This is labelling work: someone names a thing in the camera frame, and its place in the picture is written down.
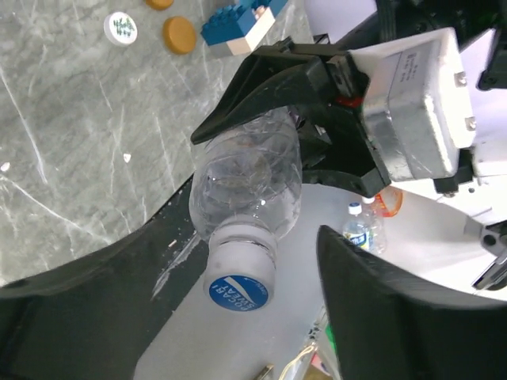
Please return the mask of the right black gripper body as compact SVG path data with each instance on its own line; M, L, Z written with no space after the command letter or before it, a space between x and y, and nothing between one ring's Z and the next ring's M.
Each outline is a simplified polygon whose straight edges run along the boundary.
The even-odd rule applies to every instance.
M290 37L276 49L286 63L276 86L276 106L293 107L332 139L363 139L360 121L369 78L348 51L324 44L296 44Z

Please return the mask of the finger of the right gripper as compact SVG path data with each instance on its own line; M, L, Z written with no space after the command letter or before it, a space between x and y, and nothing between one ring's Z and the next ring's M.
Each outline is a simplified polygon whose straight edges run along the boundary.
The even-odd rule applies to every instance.
M358 108L306 107L300 127L303 182L372 197L391 184Z
M194 145L284 106L329 99L327 44L296 44L292 38L263 45L238 68L211 114L192 133Z

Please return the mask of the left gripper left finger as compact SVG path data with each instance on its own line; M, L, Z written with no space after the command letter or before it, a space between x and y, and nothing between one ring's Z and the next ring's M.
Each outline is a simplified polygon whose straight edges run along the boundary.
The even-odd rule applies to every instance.
M2 378L133 378L204 270L190 188L117 243L1 289Z

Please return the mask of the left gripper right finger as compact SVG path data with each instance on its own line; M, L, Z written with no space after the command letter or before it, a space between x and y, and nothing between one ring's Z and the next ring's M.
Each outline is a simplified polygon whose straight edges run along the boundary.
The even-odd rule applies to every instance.
M505 378L505 302L422 279L329 226L317 256L343 379Z

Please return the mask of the clear bottle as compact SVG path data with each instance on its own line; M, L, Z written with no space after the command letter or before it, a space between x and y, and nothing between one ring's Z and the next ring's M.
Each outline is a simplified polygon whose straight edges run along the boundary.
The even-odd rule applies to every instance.
M206 274L270 280L278 241L299 217L302 161L286 108L209 142L193 176L189 211L208 243Z

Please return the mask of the blue white bottle cap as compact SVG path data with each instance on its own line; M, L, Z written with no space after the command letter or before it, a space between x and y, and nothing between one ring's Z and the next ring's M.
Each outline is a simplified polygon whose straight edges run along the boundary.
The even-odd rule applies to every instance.
M204 292L217 306L237 313L269 304L276 265L270 251L250 241L230 241L210 251Z

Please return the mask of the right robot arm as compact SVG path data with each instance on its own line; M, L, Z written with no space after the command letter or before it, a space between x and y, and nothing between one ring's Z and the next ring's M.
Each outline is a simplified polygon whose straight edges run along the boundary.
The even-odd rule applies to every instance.
M374 196L404 184L480 225L494 261L478 290L506 285L506 139L477 139L461 52L494 40L482 90L506 86L503 1L379 1L333 44L258 47L193 132L194 144L289 106L303 119L303 179Z

